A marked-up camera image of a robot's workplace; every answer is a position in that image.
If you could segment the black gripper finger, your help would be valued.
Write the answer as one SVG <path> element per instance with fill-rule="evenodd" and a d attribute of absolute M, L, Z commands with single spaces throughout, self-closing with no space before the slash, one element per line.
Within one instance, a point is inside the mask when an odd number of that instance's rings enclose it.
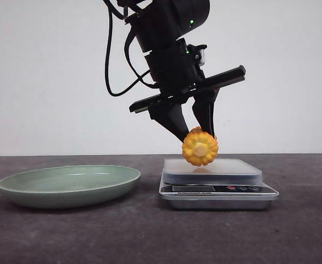
<path fill-rule="evenodd" d="M 193 113 L 202 128 L 211 136 L 215 136 L 213 115 L 214 115 L 214 102 L 219 93 L 218 88 L 208 91 L 203 91 L 194 96 L 195 102 L 192 106 Z"/>
<path fill-rule="evenodd" d="M 180 104 L 161 102 L 149 107 L 150 118 L 174 134 L 181 142 L 189 133 Z"/>

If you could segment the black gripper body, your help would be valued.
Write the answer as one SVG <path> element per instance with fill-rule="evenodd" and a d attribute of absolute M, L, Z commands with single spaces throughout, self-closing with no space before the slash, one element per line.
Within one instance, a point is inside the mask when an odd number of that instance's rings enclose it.
<path fill-rule="evenodd" d="M 151 51 L 145 56 L 150 74 L 160 95 L 148 97 L 133 103 L 130 112 L 143 112 L 157 102 L 177 102 L 183 104 L 189 97 L 221 88 L 245 79 L 244 66 L 223 73 L 205 77 L 201 67 L 191 54 L 186 53 L 183 38 L 165 49 Z"/>

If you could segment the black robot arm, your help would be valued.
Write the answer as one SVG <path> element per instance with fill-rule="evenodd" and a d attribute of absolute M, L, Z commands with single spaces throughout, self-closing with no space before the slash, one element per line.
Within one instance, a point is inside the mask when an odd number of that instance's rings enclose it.
<path fill-rule="evenodd" d="M 187 32 L 202 25 L 209 15 L 209 1 L 153 1 L 140 9 L 138 1 L 118 1 L 129 6 L 134 14 L 125 22 L 131 25 L 125 44 L 137 39 L 160 94 L 134 102 L 129 110 L 148 111 L 150 118 L 183 141 L 189 130 L 182 115 L 181 105 L 189 97 L 195 102 L 194 115 L 202 130 L 215 135 L 213 124 L 214 102 L 221 87 L 244 80 L 244 66 L 205 77 L 200 67 L 204 63 L 206 45 L 188 45 L 182 38 Z"/>

